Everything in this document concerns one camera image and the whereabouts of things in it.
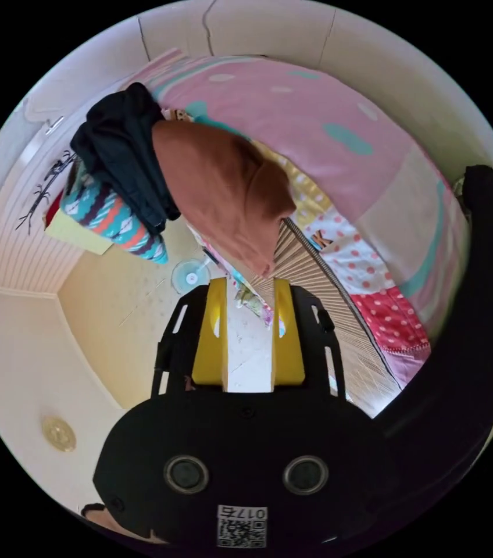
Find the person's right hand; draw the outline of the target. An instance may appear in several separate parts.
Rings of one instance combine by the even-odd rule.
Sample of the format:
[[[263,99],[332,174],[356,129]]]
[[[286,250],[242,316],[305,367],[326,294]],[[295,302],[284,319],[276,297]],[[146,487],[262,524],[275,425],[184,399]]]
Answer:
[[[169,543],[158,538],[153,531],[150,531],[148,537],[142,537],[132,533],[131,531],[123,528],[119,525],[113,516],[109,513],[109,510],[103,503],[89,503],[84,505],[80,510],[80,515],[83,519],[88,522],[99,525],[109,531],[115,532],[117,534],[126,536],[128,538],[133,538],[139,541],[148,542],[157,545],[168,545]]]

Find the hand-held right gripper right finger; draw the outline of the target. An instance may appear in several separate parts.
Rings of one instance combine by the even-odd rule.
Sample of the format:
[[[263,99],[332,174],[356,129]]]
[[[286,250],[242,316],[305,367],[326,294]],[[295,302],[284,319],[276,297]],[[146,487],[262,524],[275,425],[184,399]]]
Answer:
[[[274,279],[274,320],[271,350],[271,386],[297,387],[305,380],[305,369],[291,286]]]

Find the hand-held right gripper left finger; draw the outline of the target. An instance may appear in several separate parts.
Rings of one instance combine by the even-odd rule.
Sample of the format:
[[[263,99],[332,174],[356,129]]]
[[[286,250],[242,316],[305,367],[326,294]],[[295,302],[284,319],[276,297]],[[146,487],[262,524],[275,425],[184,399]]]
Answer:
[[[199,386],[228,386],[227,283],[210,282],[202,318],[192,380]]]

